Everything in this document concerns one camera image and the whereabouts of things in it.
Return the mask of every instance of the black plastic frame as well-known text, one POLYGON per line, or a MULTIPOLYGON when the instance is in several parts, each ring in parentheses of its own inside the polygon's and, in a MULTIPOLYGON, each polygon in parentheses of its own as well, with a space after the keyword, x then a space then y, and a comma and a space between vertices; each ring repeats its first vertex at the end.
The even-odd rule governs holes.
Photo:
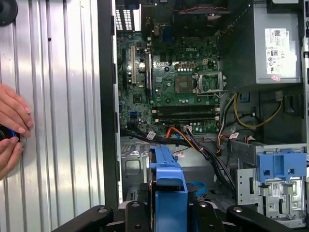
POLYGON ((118 162, 114 94, 114 63, 112 36, 114 21, 112 17, 112 0, 98 0, 98 42, 101 92, 101 122, 103 143, 103 166, 105 205, 117 210, 118 162))

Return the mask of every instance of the finger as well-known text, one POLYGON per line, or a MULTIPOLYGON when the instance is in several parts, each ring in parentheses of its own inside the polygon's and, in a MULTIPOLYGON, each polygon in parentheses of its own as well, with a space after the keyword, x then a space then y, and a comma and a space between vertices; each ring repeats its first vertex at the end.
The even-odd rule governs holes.
POLYGON ((25 125, 23 119, 19 116, 19 114, 1 101, 0 101, 0 111, 3 114, 7 115, 8 118, 10 118, 12 121, 17 123, 20 127, 24 128, 25 130, 28 130, 28 127, 25 125))
POLYGON ((14 169, 14 167, 17 165, 20 155, 23 152, 23 144, 17 143, 17 145, 14 147, 12 154, 7 162, 7 165, 0 171, 0 180, 3 179, 10 171, 14 169))
POLYGON ((30 136, 30 131, 27 129, 25 130, 22 128, 20 125, 18 125, 16 122, 11 120, 7 115, 4 113, 0 112, 0 122, 2 125, 4 125, 7 128, 12 129, 13 131, 22 134, 25 137, 30 136))
POLYGON ((9 139, 3 139, 0 141, 0 154, 7 148, 9 144, 10 144, 9 139))
POLYGON ((0 170, 2 170, 6 165, 7 162, 12 154, 12 151, 14 149, 14 147, 16 146, 16 144, 18 143, 18 138, 17 137, 13 137, 9 140, 9 144, 6 147, 6 149, 0 153, 0 170))
POLYGON ((28 114, 30 114, 30 109, 29 109, 29 106, 28 104, 26 103, 26 101, 21 97, 19 96, 18 94, 16 94, 16 92, 11 89, 10 87, 8 86, 5 86, 5 91, 6 93, 11 97, 11 98, 14 98, 16 101, 18 101, 19 104, 21 104, 24 109, 26 110, 26 112, 28 114))
POLYGON ((9 95, 0 96, 0 100, 2 100, 4 104, 8 105, 8 107, 11 107, 13 110, 15 110, 29 128, 33 127, 33 121, 30 115, 17 100, 10 97, 9 95))

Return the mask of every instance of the dell logo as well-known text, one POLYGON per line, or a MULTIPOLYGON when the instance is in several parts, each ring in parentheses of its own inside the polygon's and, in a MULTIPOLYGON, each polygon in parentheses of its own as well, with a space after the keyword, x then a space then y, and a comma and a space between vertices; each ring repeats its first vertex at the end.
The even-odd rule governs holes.
POLYGON ((191 47, 187 47, 185 50, 186 52, 197 52, 196 48, 191 48, 191 47))

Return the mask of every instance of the ribbed metal panel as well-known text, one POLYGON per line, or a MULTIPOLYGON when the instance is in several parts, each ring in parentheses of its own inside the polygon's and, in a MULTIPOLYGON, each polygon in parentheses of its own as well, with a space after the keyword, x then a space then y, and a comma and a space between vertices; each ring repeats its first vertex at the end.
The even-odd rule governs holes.
POLYGON ((97 0, 17 0, 0 28, 0 81, 35 128, 0 181, 0 231, 49 232, 104 204, 97 0))

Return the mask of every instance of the green circuit board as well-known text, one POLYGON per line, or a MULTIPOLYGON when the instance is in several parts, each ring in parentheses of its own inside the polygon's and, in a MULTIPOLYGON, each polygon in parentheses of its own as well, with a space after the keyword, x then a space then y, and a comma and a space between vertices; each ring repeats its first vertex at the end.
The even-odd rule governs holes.
POLYGON ((120 34, 117 37, 118 84, 120 125, 126 128, 132 112, 136 113, 138 127, 144 131, 166 134, 168 126, 189 126, 194 134, 215 133, 217 120, 188 119, 168 123, 157 119, 156 107, 169 107, 176 118, 189 117, 193 112, 178 112, 177 109, 201 110, 209 107, 209 113, 218 111, 219 98, 203 92, 218 88, 218 61, 215 38, 183 38, 174 43, 152 41, 152 91, 145 91, 145 48, 147 42, 140 34, 120 34), (198 76, 199 87, 193 78, 198 76))

